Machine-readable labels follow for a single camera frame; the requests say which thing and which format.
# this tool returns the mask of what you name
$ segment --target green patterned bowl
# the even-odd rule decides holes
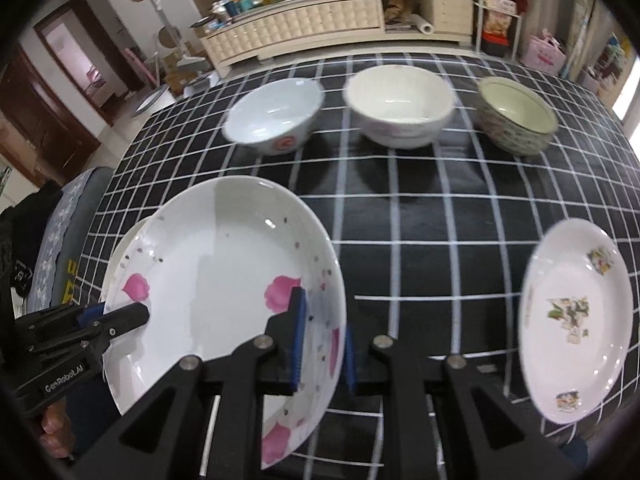
[[[482,79],[478,96],[482,129],[496,146],[513,155],[540,153],[558,129],[558,118],[544,99],[511,79]]]

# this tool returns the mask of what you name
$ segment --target black and white checkered tablecloth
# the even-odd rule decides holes
[[[456,115],[433,146],[388,150],[351,127],[346,77],[369,66],[409,64],[456,89]],[[476,80],[515,79],[557,111],[560,128],[539,156],[518,158],[478,130]],[[326,89],[318,131],[290,155],[261,157],[229,144],[225,113],[242,95],[292,76]],[[122,159],[84,245],[76,300],[97,301],[111,251],[137,221],[189,186],[251,174],[293,190],[332,236],[345,279],[380,332],[431,356],[461,352],[493,373],[540,431],[566,442],[638,388],[640,165],[619,123],[570,82],[499,60],[425,54],[334,57],[253,73],[156,114]],[[593,221],[615,239],[630,271],[634,328],[624,369],[604,403],[577,425],[541,418],[524,386],[516,320],[527,260],[552,225]],[[292,478],[373,478],[380,463],[379,399],[335,398],[319,429],[275,467]]]

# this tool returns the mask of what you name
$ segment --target pink bag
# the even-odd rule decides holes
[[[555,44],[555,40],[541,40],[532,36],[527,51],[522,56],[522,64],[528,68],[540,70],[551,75],[558,75],[564,65],[566,56]]]

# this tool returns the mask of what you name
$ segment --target human hand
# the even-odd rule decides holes
[[[65,410],[66,401],[60,399],[50,405],[42,417],[44,433],[40,436],[40,443],[53,458],[69,456],[76,443],[71,432],[71,420]]]

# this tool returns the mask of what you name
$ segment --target plate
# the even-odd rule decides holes
[[[260,178],[207,180],[169,200],[127,247],[107,294],[105,312],[131,301],[150,311],[105,354],[120,412],[183,355],[228,355],[263,333],[299,285],[307,294],[302,378],[292,397],[265,398],[263,468],[309,437],[340,375],[346,302],[331,240],[305,203]]]
[[[600,405],[625,362],[633,326],[625,262],[602,229],[563,220],[533,253],[520,302],[531,399],[556,424],[576,422]]]
[[[127,231],[127,233],[122,237],[122,239],[116,245],[116,248],[111,253],[111,258],[109,258],[109,263],[107,264],[107,270],[104,271],[104,279],[102,280],[102,290],[100,292],[100,301],[104,301],[107,298],[107,293],[109,290],[109,286],[111,285],[111,279],[120,263],[120,260],[124,256],[124,251],[127,250],[129,244],[133,240],[133,238],[138,234],[138,231],[142,229],[142,226],[146,223],[146,218],[141,220],[137,224],[135,224],[131,229]]]

